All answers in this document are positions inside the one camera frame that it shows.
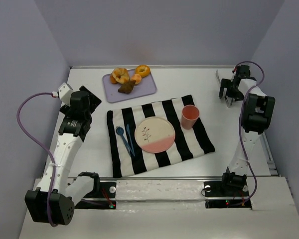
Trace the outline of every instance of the pink cup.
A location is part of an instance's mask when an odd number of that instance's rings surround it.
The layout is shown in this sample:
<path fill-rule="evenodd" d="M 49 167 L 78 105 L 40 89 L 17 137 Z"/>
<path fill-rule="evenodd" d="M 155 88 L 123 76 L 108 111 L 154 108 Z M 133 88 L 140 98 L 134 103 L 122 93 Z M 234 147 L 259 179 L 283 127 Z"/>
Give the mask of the pink cup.
<path fill-rule="evenodd" d="M 187 105 L 181 112 L 181 126 L 191 129 L 199 118 L 199 109 L 193 105 Z"/>

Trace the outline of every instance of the pastry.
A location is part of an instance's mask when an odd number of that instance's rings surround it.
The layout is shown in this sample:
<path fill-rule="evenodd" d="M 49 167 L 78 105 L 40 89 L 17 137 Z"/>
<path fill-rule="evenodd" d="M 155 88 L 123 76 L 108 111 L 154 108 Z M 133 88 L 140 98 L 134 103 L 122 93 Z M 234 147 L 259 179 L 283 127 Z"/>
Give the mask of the pastry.
<path fill-rule="evenodd" d="M 115 80 L 115 78 L 112 76 L 112 74 L 110 74 L 110 81 L 112 84 L 116 84 L 117 81 Z"/>
<path fill-rule="evenodd" d="M 112 76 L 118 83 L 121 84 L 130 80 L 129 72 L 125 68 L 115 68 L 112 72 Z"/>
<path fill-rule="evenodd" d="M 135 85 L 138 85 L 141 82 L 141 80 L 142 80 L 142 77 L 140 74 L 134 74 L 131 77 L 131 81 L 136 81 Z"/>
<path fill-rule="evenodd" d="M 122 84 L 122 86 L 119 88 L 118 91 L 120 93 L 129 94 L 130 92 L 132 92 L 135 83 L 136 83 L 136 81 L 127 81 L 124 84 Z"/>
<path fill-rule="evenodd" d="M 139 65 L 135 69 L 135 73 L 141 75 L 141 77 L 145 77 L 150 74 L 150 68 L 147 65 Z"/>

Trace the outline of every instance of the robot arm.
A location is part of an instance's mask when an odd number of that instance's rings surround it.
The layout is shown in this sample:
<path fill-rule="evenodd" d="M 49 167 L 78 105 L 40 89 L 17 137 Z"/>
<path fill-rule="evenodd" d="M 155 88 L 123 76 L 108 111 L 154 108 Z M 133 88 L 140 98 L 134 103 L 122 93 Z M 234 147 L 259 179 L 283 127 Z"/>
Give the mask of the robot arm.
<path fill-rule="evenodd" d="M 74 92 L 66 83 L 62 84 L 54 97 L 60 98 L 64 105 L 60 111 L 65 114 L 59 129 L 54 161 L 49 162 L 46 171 L 34 191 L 29 190 L 25 196 L 25 203 L 35 222 L 48 223 L 47 195 L 53 167 L 55 175 L 49 205 L 53 223 L 67 225 L 71 222 L 75 205 L 88 193 L 100 190 L 100 179 L 97 173 L 82 172 L 76 181 L 67 186 L 67 179 L 76 153 L 85 140 L 92 122 L 91 114 L 101 103 L 84 86 Z"/>
<path fill-rule="evenodd" d="M 257 86 L 256 79 L 250 77 L 249 66 L 238 66 L 231 80 L 222 79 L 219 97 L 226 99 L 230 107 L 234 101 L 243 100 L 246 96 L 242 111 L 241 135 L 247 155 L 251 155 L 254 145 L 271 122 L 275 98 L 265 95 Z M 224 189 L 242 190 L 246 185 L 248 162 L 241 143 L 238 142 L 234 157 L 222 177 Z"/>

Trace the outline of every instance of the striped cloth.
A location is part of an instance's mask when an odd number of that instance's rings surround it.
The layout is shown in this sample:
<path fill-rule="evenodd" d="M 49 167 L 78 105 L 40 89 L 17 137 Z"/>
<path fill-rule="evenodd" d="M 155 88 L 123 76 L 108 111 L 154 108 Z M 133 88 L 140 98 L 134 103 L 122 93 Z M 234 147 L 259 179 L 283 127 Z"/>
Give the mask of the striped cloth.
<path fill-rule="evenodd" d="M 190 130 L 181 127 L 181 111 L 186 105 L 194 105 L 191 95 L 143 106 L 108 111 L 107 124 L 113 162 L 113 177 L 132 176 L 214 152 L 215 148 L 210 142 L 200 118 Z M 167 151 L 155 154 L 143 151 L 136 144 L 134 137 L 136 126 L 145 118 L 153 116 L 168 120 L 175 129 L 175 142 L 172 147 Z M 122 139 L 115 133 L 117 126 L 125 128 L 124 137 L 131 145 L 130 138 L 126 135 L 127 124 L 130 127 L 135 156 L 129 156 Z"/>

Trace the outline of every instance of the lavender wall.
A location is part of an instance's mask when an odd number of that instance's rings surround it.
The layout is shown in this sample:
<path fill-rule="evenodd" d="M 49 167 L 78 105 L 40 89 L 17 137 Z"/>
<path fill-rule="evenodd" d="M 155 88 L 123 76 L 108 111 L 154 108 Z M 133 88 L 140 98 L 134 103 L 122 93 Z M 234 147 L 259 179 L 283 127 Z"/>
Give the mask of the lavender wall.
<path fill-rule="evenodd" d="M 266 72 L 262 89 L 276 98 L 266 134 L 278 171 L 299 212 L 299 0 L 287 0 L 253 56 Z"/>
<path fill-rule="evenodd" d="M 236 64 L 250 59 L 283 0 L 35 0 L 78 65 Z"/>
<path fill-rule="evenodd" d="M 53 91 L 69 68 L 33 0 L 0 0 L 0 239 L 18 238 L 24 195 L 46 155 L 19 129 L 15 114 L 29 95 Z M 41 97 L 26 105 L 24 125 L 47 145 L 60 103 Z"/>

